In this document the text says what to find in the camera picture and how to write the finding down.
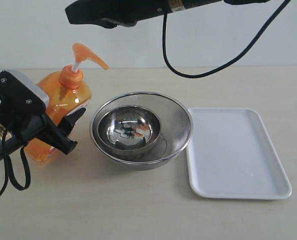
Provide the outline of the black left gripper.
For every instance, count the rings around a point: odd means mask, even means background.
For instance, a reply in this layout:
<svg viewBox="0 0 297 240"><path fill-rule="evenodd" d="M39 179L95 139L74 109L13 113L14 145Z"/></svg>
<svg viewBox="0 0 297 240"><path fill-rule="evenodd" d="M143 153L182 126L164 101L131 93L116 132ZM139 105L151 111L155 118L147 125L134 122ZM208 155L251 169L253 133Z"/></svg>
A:
<svg viewBox="0 0 297 240"><path fill-rule="evenodd" d="M3 159L2 137L7 126L11 126L5 137L6 153L8 155L34 138L68 155L78 144L77 141L70 140L68 136L85 112L85 107L73 110L61 119L58 127L46 113L41 116L33 115L24 121L18 119L11 121L5 116L0 116L0 161Z"/></svg>

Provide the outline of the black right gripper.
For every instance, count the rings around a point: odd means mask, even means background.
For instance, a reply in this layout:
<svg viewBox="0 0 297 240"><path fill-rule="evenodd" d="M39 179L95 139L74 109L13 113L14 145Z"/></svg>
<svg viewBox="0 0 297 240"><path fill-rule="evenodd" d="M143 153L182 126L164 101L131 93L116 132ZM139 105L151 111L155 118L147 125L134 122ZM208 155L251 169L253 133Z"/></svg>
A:
<svg viewBox="0 0 297 240"><path fill-rule="evenodd" d="M134 27L139 21L169 14L167 0L76 0L65 9L71 25L97 25L106 29Z"/></svg>

